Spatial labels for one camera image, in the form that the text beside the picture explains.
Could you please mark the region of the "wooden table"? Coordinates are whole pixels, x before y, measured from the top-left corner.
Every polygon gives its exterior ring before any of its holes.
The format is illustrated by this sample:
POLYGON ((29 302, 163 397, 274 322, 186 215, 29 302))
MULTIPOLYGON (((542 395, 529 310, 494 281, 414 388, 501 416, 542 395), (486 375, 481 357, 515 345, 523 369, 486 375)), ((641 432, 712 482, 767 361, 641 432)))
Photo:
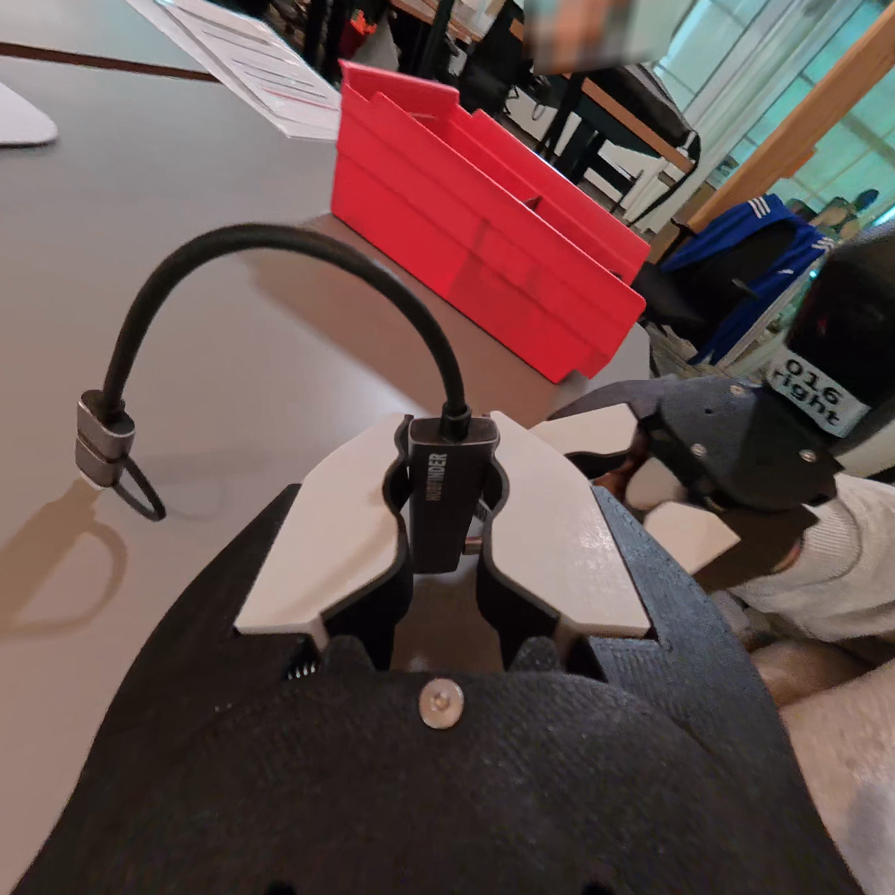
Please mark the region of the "wooden table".
POLYGON ((702 154, 701 137, 648 68, 635 64, 573 74, 567 80, 566 95, 575 101, 573 111, 580 118, 558 163, 570 181, 578 185, 592 170, 621 199, 630 193, 634 179, 600 155, 608 142, 674 165, 680 178, 640 212, 643 218, 695 173, 702 154))

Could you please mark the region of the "red plastic bin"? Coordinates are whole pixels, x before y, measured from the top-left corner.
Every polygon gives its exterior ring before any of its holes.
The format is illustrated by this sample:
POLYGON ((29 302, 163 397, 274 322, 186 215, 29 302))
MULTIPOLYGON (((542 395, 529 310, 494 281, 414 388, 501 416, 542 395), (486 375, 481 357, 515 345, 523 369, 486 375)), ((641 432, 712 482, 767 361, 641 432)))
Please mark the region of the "red plastic bin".
POLYGON ((332 214, 550 382, 599 374, 647 243, 456 89, 341 68, 332 214))

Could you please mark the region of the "person's right hand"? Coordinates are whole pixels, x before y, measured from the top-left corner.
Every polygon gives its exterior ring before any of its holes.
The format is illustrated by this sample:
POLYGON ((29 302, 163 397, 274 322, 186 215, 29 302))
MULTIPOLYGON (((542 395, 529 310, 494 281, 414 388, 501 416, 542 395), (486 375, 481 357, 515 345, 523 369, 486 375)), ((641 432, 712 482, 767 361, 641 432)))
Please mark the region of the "person's right hand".
POLYGON ((719 519, 738 541, 693 574, 707 593, 730 591, 771 575, 802 542, 805 532, 818 523, 819 516, 806 507, 780 513, 737 508, 720 514, 719 519))

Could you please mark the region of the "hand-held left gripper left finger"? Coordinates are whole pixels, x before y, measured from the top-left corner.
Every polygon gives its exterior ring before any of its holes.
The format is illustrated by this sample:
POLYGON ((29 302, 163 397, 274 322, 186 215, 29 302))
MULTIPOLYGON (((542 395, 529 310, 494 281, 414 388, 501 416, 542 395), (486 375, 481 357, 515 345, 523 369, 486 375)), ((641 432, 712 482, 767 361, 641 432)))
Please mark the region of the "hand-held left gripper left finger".
POLYGON ((403 537, 385 482, 407 422, 386 415, 308 473, 234 620, 237 632, 307 634, 322 649, 326 622, 397 565, 403 537))

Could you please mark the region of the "wooden beam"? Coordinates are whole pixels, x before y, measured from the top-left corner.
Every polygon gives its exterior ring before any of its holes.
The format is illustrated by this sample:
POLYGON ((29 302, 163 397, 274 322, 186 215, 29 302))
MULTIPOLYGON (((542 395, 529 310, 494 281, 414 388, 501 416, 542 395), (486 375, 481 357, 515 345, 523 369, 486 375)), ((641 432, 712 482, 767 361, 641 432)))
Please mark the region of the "wooden beam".
POLYGON ((688 220, 699 233, 731 207, 764 195, 799 170, 809 151, 894 66, 890 4, 744 165, 688 220))

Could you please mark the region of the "blue striped jacket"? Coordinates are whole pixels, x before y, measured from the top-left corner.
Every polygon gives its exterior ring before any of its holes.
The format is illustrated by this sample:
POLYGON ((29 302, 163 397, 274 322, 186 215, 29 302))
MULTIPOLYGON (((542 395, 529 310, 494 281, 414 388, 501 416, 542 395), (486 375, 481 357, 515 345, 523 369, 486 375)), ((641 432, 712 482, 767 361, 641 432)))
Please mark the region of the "blue striped jacket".
POLYGON ((702 320, 689 335, 677 330, 696 350, 688 364, 724 357, 835 245, 776 194, 746 200, 714 218, 659 266, 702 320))

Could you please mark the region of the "person's right forearm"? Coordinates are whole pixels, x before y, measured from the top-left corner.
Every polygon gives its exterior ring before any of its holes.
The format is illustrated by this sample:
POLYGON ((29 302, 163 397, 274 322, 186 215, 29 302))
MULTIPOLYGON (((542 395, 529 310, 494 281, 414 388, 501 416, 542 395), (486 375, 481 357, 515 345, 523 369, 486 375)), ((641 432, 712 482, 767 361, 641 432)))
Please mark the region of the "person's right forearm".
POLYGON ((816 510, 790 564, 730 595, 814 640, 893 643, 894 488, 845 474, 836 481, 837 497, 816 510))

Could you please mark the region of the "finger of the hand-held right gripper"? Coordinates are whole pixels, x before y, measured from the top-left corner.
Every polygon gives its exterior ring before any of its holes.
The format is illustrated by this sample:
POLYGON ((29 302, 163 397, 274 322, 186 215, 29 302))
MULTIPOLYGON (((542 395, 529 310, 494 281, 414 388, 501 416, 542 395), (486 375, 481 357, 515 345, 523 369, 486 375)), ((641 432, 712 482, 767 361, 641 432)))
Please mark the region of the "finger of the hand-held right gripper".
POLYGON ((740 543, 718 516, 682 502, 664 502, 652 509, 643 528, 690 576, 740 543))
POLYGON ((624 457, 635 440, 638 419, 627 405, 614 405, 533 426, 531 435, 565 457, 624 457))

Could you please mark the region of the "dark grey USB hub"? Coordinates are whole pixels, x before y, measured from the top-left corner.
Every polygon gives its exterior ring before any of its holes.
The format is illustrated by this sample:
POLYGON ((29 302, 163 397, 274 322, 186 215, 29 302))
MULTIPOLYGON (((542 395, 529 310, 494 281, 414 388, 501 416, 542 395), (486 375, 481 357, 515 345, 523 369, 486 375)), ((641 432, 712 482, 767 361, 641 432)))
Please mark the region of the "dark grey USB hub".
POLYGON ((426 344, 441 375, 445 402, 439 418, 411 419, 398 439, 407 448, 397 495, 410 499, 410 549, 418 574, 456 569, 470 523, 487 483, 499 433, 492 419, 475 417, 453 347, 427 306, 389 269, 334 237, 307 228, 244 223, 201 234, 170 253, 140 287, 100 389, 82 393, 77 410, 75 462, 101 489, 115 489, 147 519, 165 519, 161 498, 131 460, 136 426, 125 411, 124 389, 141 345, 164 302, 197 269, 238 252, 290 252, 325 262, 385 297, 426 344))

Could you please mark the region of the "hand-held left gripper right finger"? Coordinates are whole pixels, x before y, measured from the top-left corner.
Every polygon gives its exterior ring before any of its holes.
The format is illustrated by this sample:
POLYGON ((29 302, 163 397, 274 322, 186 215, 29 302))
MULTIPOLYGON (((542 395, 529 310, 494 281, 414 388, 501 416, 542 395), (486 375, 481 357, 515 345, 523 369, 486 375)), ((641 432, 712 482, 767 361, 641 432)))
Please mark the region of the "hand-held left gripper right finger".
POLYGON ((651 622, 590 481, 539 434, 490 419, 507 486, 482 558, 563 633, 642 638, 651 622))

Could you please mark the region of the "printed paper sheet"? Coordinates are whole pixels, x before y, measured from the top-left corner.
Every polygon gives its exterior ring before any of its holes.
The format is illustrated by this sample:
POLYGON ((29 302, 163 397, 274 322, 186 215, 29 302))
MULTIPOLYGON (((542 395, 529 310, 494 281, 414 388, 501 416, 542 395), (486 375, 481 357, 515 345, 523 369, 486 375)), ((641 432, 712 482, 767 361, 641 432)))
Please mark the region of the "printed paper sheet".
POLYGON ((338 90, 263 21, 206 1, 128 5, 286 137, 336 143, 338 90))

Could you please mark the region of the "white flat object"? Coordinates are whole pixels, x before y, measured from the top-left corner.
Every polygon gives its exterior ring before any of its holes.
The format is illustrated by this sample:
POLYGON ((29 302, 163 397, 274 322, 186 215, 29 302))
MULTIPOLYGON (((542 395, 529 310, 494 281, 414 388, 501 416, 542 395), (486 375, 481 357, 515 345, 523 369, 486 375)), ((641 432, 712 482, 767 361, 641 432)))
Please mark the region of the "white flat object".
POLYGON ((1 84, 1 148, 31 149, 57 141, 52 119, 15 91, 1 84))

